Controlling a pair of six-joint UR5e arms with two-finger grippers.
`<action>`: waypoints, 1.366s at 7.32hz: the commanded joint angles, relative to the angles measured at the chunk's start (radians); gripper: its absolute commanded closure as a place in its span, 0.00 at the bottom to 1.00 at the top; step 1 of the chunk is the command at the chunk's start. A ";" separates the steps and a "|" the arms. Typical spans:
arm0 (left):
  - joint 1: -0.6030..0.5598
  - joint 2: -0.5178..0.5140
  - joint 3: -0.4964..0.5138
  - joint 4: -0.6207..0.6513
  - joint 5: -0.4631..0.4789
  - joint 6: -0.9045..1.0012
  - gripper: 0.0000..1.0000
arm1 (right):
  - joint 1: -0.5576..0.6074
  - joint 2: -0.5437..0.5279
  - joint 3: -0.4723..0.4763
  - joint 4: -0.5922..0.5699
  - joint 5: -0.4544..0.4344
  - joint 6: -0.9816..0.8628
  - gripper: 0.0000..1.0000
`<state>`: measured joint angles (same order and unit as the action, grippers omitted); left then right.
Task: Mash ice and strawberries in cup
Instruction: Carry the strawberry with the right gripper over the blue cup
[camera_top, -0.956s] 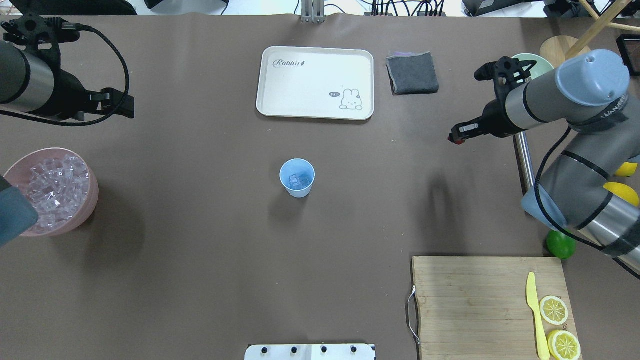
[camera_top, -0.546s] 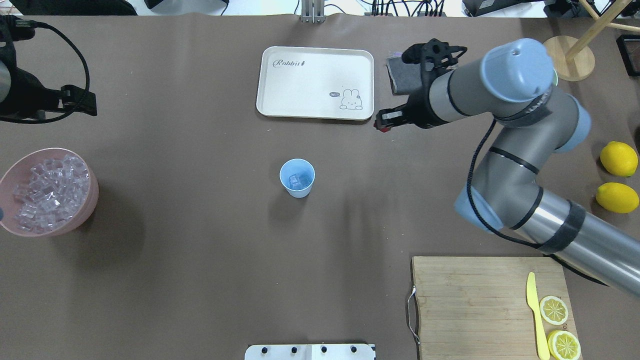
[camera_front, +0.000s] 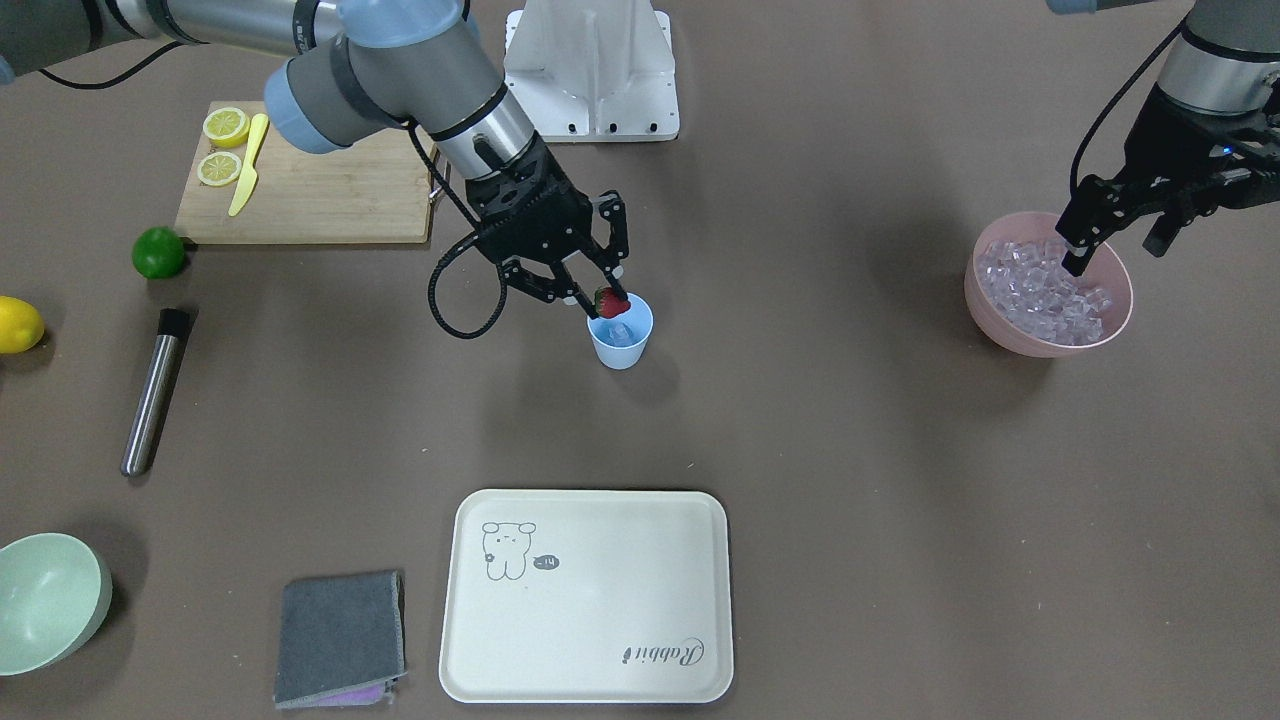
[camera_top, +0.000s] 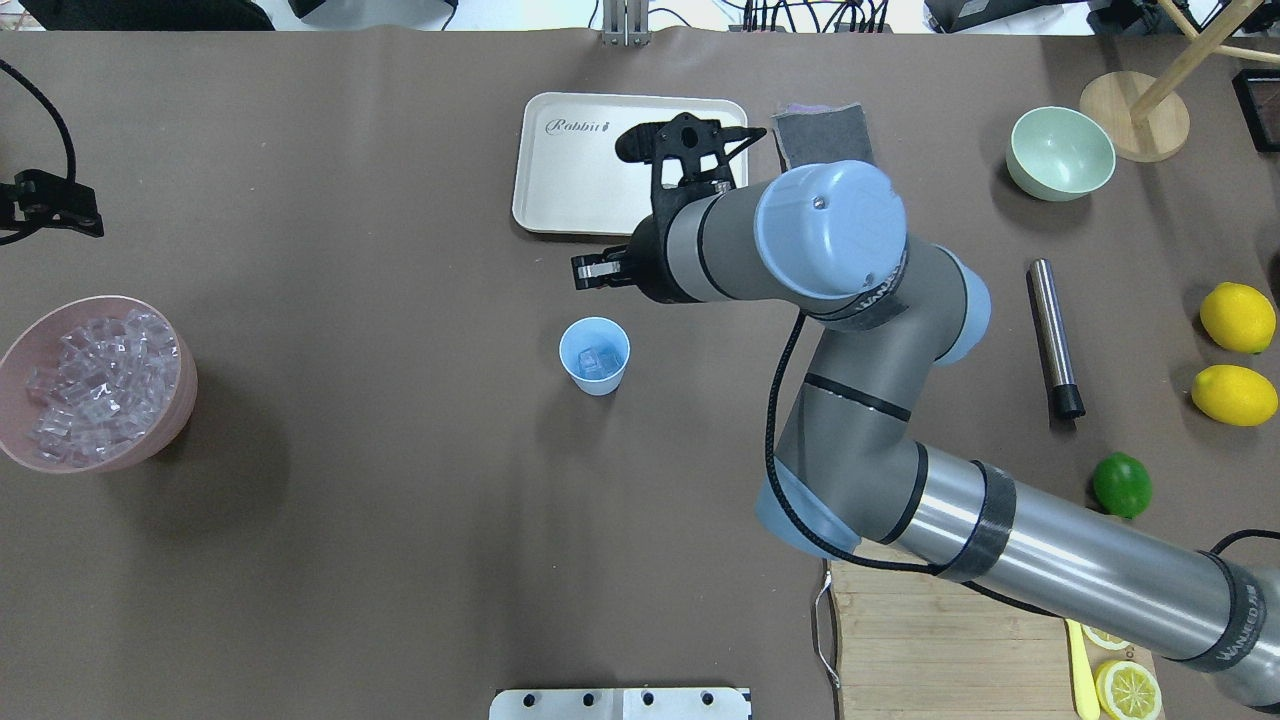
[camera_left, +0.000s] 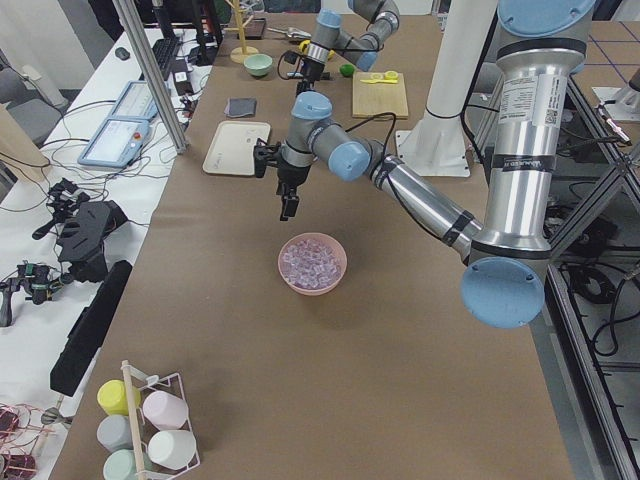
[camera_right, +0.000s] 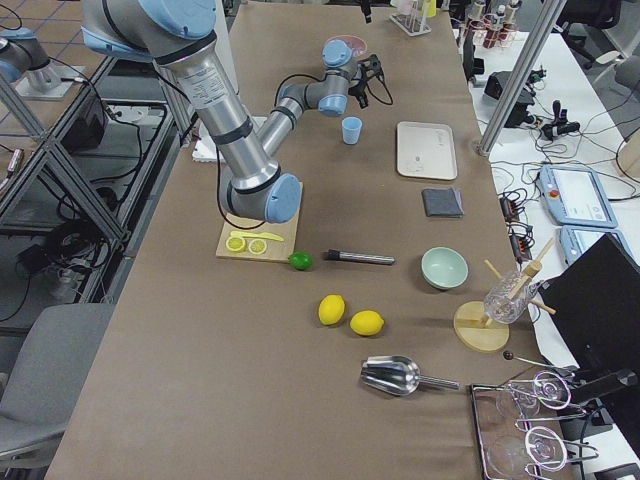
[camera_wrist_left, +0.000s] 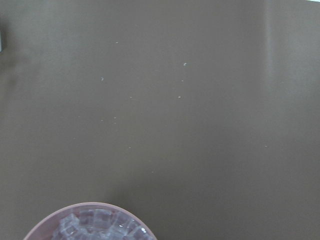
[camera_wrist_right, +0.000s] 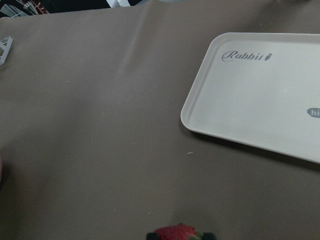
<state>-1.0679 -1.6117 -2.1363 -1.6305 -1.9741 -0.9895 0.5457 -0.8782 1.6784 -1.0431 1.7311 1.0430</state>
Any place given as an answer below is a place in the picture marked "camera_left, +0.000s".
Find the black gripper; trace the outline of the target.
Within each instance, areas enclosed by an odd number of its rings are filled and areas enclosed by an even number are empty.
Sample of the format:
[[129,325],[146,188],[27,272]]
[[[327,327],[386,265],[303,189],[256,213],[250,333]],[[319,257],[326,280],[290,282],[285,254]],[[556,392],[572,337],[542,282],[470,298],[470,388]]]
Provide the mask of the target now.
[[324,62],[317,61],[309,56],[304,56],[301,67],[303,80],[297,83],[296,95],[305,91],[314,91],[314,84],[321,79],[324,67]]
[[299,167],[287,162],[281,154],[276,155],[278,187],[276,194],[281,196],[280,220],[288,221],[296,215],[299,205],[297,188],[307,180],[310,166]]

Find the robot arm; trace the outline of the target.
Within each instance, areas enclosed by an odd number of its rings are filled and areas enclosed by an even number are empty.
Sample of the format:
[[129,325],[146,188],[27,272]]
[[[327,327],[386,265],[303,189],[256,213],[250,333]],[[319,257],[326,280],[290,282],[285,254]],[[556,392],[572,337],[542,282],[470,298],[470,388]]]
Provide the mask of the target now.
[[342,17],[331,9],[321,9],[316,18],[315,31],[311,35],[306,52],[302,55],[296,94],[314,89],[320,80],[334,51],[352,64],[357,70],[369,71],[378,58],[378,52],[386,40],[396,33],[400,26],[400,13],[396,3],[386,1],[349,1],[349,8],[368,25],[359,36],[352,35],[343,26]]
[[[366,31],[350,35],[337,12],[319,12],[302,56],[288,133],[281,143],[255,148],[256,174],[276,168],[283,219],[295,215],[297,190],[316,161],[345,181],[368,177],[459,253],[466,266],[462,300],[478,320],[498,328],[529,323],[545,300],[551,251],[543,232],[546,205],[567,84],[585,61],[593,3],[453,2],[424,117],[394,152],[349,135],[334,121],[330,100],[315,90],[330,53],[368,71],[399,30],[400,12],[392,1],[353,1],[350,8],[366,20]],[[477,220],[427,177],[465,170],[457,121],[492,41],[499,44],[502,89],[486,212]]]

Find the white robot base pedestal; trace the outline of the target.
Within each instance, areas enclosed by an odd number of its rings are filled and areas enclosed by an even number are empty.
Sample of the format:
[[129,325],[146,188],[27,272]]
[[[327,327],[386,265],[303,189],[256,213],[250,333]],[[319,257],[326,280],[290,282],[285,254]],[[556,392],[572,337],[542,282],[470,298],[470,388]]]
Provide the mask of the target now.
[[467,177],[461,114],[495,1],[453,1],[429,88],[423,118],[396,141],[398,156],[421,176]]

